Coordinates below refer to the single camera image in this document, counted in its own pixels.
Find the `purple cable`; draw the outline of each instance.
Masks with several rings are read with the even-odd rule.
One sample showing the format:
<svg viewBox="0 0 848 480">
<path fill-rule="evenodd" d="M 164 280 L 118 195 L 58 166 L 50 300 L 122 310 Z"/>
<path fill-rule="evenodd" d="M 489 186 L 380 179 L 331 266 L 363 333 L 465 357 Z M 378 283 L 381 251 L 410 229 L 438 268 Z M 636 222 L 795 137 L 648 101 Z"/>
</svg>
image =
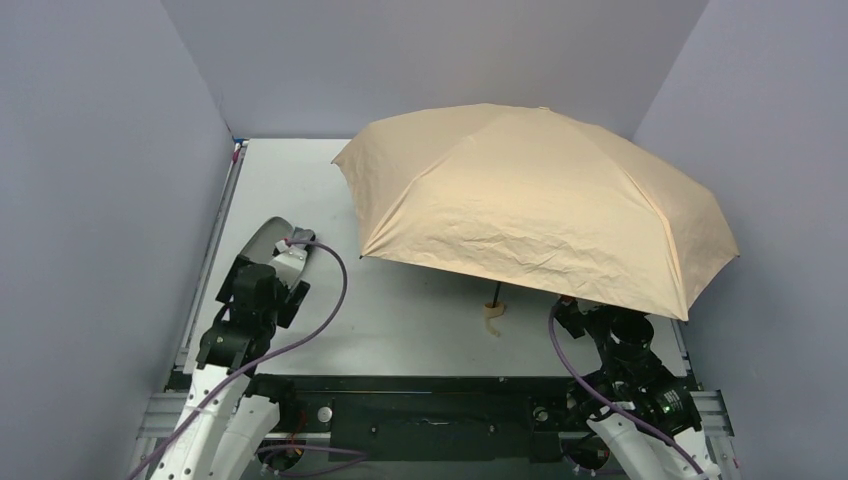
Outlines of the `purple cable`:
<svg viewBox="0 0 848 480">
<path fill-rule="evenodd" d="M 256 451 L 257 454 L 264 452 L 273 452 L 271 455 L 276 455 L 284 450 L 312 450 L 313 452 L 327 452 L 327 453 L 339 453 L 342 455 L 356 455 L 358 458 L 354 458 L 349 462 L 342 463 L 341 465 L 336 465 L 329 468 L 324 468 L 322 470 L 316 470 L 314 472 L 305 472 L 305 473 L 295 473 L 295 472 L 280 472 L 280 475 L 283 477 L 289 478 L 308 478 L 308 477 L 317 477 L 318 475 L 326 475 L 328 473 L 337 472 L 344 468 L 352 467 L 357 463 L 364 462 L 368 459 L 368 454 L 365 452 L 360 452 L 359 450 L 348 450 L 346 448 L 333 448 L 333 447 L 322 447 L 320 445 L 297 445 L 297 444 L 284 444 L 284 445 L 272 445 L 269 447 L 262 447 Z"/>
<path fill-rule="evenodd" d="M 135 479 L 136 477 L 138 477 L 141 474 L 142 471 L 144 471 L 145 468 L 150 466 L 151 463 L 153 463 L 154 461 L 158 461 L 158 459 L 162 457 L 162 455 L 165 453 L 165 451 L 168 449 L 168 447 L 172 443 L 174 443 L 174 441 L 177 438 L 179 438 L 179 436 L 182 435 L 183 432 L 185 432 L 185 430 L 188 428 L 189 425 L 191 425 L 191 423 L 193 421 L 195 421 L 197 419 L 197 417 L 200 415 L 200 411 L 203 410 L 204 408 L 206 408 L 207 405 L 212 403 L 212 400 L 216 396 L 218 396 L 219 393 L 221 393 L 221 390 L 223 390 L 224 387 L 229 385 L 233 380 L 235 380 L 239 376 L 243 375 L 248 370 L 259 365 L 260 363 L 268 361 L 268 360 L 270 360 L 274 357 L 277 357 L 279 355 L 282 355 L 286 352 L 290 352 L 290 351 L 294 350 L 295 348 L 297 348 L 297 347 L 303 345 L 304 343 L 312 340 L 313 338 L 317 337 L 318 334 L 323 332 L 324 329 L 327 328 L 327 325 L 329 325 L 330 322 L 333 321 L 333 318 L 335 318 L 336 314 L 339 313 L 339 309 L 342 307 L 342 302 L 344 302 L 344 297 L 347 294 L 347 267 L 345 267 L 344 260 L 342 260 L 342 257 L 340 257 L 339 254 L 336 253 L 335 250 L 324 245 L 321 242 L 316 242 L 316 241 L 312 241 L 312 240 L 291 240 L 291 239 L 285 239 L 285 241 L 286 241 L 286 245 L 312 245 L 312 246 L 318 247 L 322 250 L 325 250 L 327 253 L 332 255 L 333 258 L 335 258 L 337 262 L 339 262 L 339 267 L 341 268 L 341 271 L 342 271 L 342 291 L 339 294 L 339 301 L 336 302 L 336 306 L 333 307 L 333 311 L 330 312 L 330 315 L 327 316 L 327 319 L 324 320 L 324 323 L 322 323 L 321 326 L 319 326 L 317 329 L 315 329 L 314 332 L 310 333 L 309 335 L 303 337 L 302 339 L 300 339 L 300 340 L 298 340 L 294 343 L 286 345 L 285 347 L 279 348 L 277 350 L 273 350 L 271 352 L 268 352 L 265 355 L 257 358 L 256 360 L 253 360 L 252 362 L 248 362 L 248 363 L 244 364 L 241 368 L 234 371 L 227 378 L 222 380 L 221 383 L 219 383 L 215 388 L 212 389 L 211 392 L 209 392 L 208 395 L 206 395 L 206 398 L 204 398 L 203 400 L 200 401 L 200 403 L 197 405 L 195 410 L 193 412 L 191 412 L 188 417 L 186 417 L 186 420 L 182 424 L 180 424 L 180 426 L 178 426 L 176 429 L 174 429 L 174 433 L 172 433 L 171 436 L 166 438 L 162 442 L 161 445 L 156 447 L 156 450 L 154 450 L 153 453 L 148 455 L 146 459 L 144 459 L 141 463 L 139 463 L 138 466 L 136 466 L 133 469 L 133 471 L 130 472 L 130 474 L 127 476 L 126 480 Z"/>
<path fill-rule="evenodd" d="M 559 361 L 562 362 L 562 364 L 565 366 L 565 369 L 568 370 L 568 373 L 570 373 L 571 376 L 574 377 L 574 381 L 577 382 L 578 385 L 583 387 L 583 390 L 586 390 L 586 392 L 588 392 L 589 395 L 591 395 L 595 400 L 601 402 L 605 406 L 609 407 L 609 409 L 612 410 L 613 412 L 615 412 L 615 413 L 621 415 L 622 417 L 630 420 L 631 422 L 633 422 L 636 425 L 638 425 L 639 427 L 641 427 L 643 430 L 647 431 L 651 435 L 659 438 L 660 440 L 662 440 L 663 442 L 665 442 L 666 444 L 671 446 L 671 448 L 676 450 L 677 453 L 679 453 L 680 456 L 683 457 L 683 459 L 686 460 L 687 463 L 689 463 L 689 465 L 692 465 L 692 468 L 695 469 L 695 473 L 697 473 L 698 475 L 703 475 L 704 469 L 701 468 L 701 466 L 698 465 L 698 462 L 696 462 L 695 459 L 692 458 L 692 456 L 689 455 L 686 452 L 686 450 L 683 449 L 683 447 L 678 445 L 677 442 L 675 442 L 673 438 L 664 434 L 658 428 L 654 427 L 650 423 L 648 423 L 648 422 L 646 422 L 646 421 L 642 420 L 641 418 L 638 418 L 634 415 L 631 415 L 630 413 L 628 413 L 623 408 L 612 403 L 606 397 L 601 395 L 597 390 L 592 388 L 591 385 L 586 383 L 586 380 L 583 380 L 583 377 L 581 377 L 580 374 L 577 373 L 577 369 L 574 368 L 574 365 L 572 365 L 571 362 L 568 361 L 568 358 L 565 357 L 565 353 L 562 351 L 562 347 L 559 346 L 559 341 L 557 341 L 557 338 L 556 338 L 556 329 L 554 328 L 554 314 L 555 313 L 556 313 L 556 305 L 551 307 L 551 313 L 550 313 L 550 315 L 548 315 L 548 334 L 550 334 L 550 336 L 551 336 L 551 343 L 554 344 L 554 350 L 556 350 L 556 352 L 557 352 L 557 356 L 559 357 Z"/>
</svg>

